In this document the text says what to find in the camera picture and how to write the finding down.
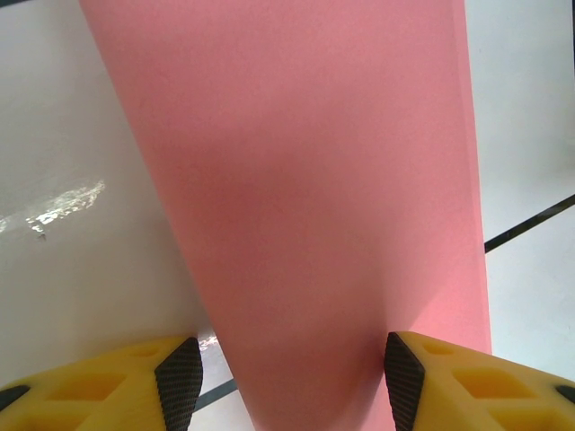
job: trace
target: white surface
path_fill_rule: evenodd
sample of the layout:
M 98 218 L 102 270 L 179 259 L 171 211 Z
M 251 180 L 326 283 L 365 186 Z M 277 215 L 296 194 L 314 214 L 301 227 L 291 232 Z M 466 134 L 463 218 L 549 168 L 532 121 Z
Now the white surface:
M 488 240 L 575 193 L 571 0 L 466 0 Z
M 575 207 L 487 256 L 493 353 L 575 380 Z
M 191 417 L 190 431 L 254 431 L 240 392 L 235 391 Z
M 76 1 L 0 9 L 0 58 L 0 385 L 202 329 Z

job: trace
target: black line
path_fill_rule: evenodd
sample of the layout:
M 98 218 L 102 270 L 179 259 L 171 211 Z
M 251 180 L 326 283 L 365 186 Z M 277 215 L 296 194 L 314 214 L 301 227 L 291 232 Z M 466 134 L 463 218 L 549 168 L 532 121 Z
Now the black line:
M 10 4 L 17 4 L 25 2 L 26 0 L 0 0 L 0 7 L 9 6 Z
M 557 216 L 558 214 L 562 213 L 566 209 L 575 205 L 575 195 L 572 195 L 558 204 L 553 205 L 552 207 L 548 207 L 541 213 L 534 215 L 533 217 L 527 219 L 525 222 L 518 224 L 515 227 L 512 227 L 508 231 L 497 235 L 495 238 L 488 240 L 485 243 L 485 252 L 489 253 L 503 245 L 504 243 L 512 240 L 513 238 L 517 238 L 520 234 L 527 232 L 530 229 L 533 229 L 537 225 L 541 224 L 545 220 L 549 220 L 551 217 Z
M 196 408 L 194 409 L 194 413 L 200 409 L 203 409 L 204 407 L 209 406 L 210 404 L 213 404 L 218 400 L 221 400 L 226 395 L 229 395 L 234 391 L 237 391 L 237 385 L 235 384 L 234 379 L 220 384 L 211 391 L 207 391 L 206 393 L 200 395 L 196 401 Z

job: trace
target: pink sheet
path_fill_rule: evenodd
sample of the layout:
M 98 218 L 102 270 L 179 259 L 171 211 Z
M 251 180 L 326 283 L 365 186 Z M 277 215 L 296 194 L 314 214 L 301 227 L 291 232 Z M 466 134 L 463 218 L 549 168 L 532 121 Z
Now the pink sheet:
M 82 0 L 259 430 L 392 429 L 389 330 L 488 351 L 464 0 Z

